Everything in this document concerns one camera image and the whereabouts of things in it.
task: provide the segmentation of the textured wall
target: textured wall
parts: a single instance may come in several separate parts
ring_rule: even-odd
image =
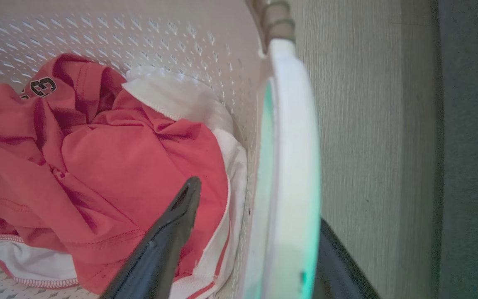
[[[384,299],[430,298],[441,113],[432,3],[290,2],[320,114],[322,215]]]

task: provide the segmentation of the laundry basket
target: laundry basket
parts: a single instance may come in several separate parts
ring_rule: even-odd
[[[48,59],[76,53],[121,74],[150,65],[209,85],[234,118],[249,173],[234,271],[216,298],[308,298],[320,157],[293,29],[278,0],[0,0],[0,83],[20,91]],[[26,287],[0,269],[3,299],[96,296]]]

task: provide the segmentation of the white garment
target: white garment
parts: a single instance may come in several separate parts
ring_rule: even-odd
[[[170,299],[204,299],[216,293],[233,271],[246,196],[246,151],[233,136],[232,117],[206,85],[188,76],[141,66],[123,84],[143,104],[165,116],[204,123],[215,135],[228,178],[226,210],[193,275],[173,283]],[[0,236],[0,260],[13,279],[43,288],[78,283],[70,254],[34,248],[18,236]]]
[[[184,118],[204,123],[222,152],[229,182],[226,211],[193,275],[174,282],[169,297],[207,298],[223,286],[233,271],[246,196],[246,151],[234,138],[231,115],[207,85],[152,66],[130,70],[127,81],[123,84],[126,91],[163,115],[174,121]]]

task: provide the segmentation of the stitching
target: stitching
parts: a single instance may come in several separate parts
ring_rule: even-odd
[[[8,234],[0,235],[0,240],[25,244],[25,241],[23,241],[23,239],[20,236],[15,236],[15,235],[8,235]]]
[[[70,278],[66,280],[36,280],[12,276],[12,279],[26,286],[32,286],[36,288],[63,288],[78,284],[78,280],[76,278]]]
[[[0,206],[5,206],[15,212],[28,212],[28,213],[32,213],[32,210],[28,207],[28,206],[23,206],[21,204],[15,204],[15,202],[13,201],[10,201],[8,199],[2,199],[0,198]]]
[[[78,75],[76,76],[75,88],[77,88],[78,86],[80,86],[80,85],[78,84],[78,82],[80,81],[80,74],[81,74],[82,68],[83,68],[84,66],[85,66],[85,64],[82,64],[82,65],[80,66],[80,69],[78,70]]]
[[[132,230],[132,231],[129,231],[127,233],[122,233],[121,235],[110,237],[106,240],[102,240],[102,241],[94,242],[94,243],[80,243],[80,242],[71,242],[71,241],[64,241],[63,243],[66,244],[69,247],[72,247],[72,248],[88,247],[88,248],[94,248],[94,249],[102,249],[102,248],[105,248],[105,247],[110,246],[112,244],[127,242],[127,241],[130,241],[130,240],[133,240],[135,238],[142,237],[142,236],[145,235],[144,233],[138,233],[138,235],[135,235],[135,236],[127,236],[128,234],[134,233],[135,231],[137,231],[137,230]]]
[[[84,73],[84,78],[82,79],[82,88],[80,89],[80,98],[81,100],[85,100],[84,99],[84,91],[85,91],[85,86],[86,86],[86,78],[87,78],[87,75],[88,75],[88,70],[90,69],[90,66],[89,64],[86,64],[86,71]]]
[[[100,269],[97,273],[95,273],[93,276],[91,276],[86,282],[82,282],[82,284],[87,284],[88,282],[90,282],[91,280],[93,280],[93,278],[95,278],[95,276],[101,274],[102,272],[104,272],[104,270],[106,269],[106,267],[103,267],[102,269]]]

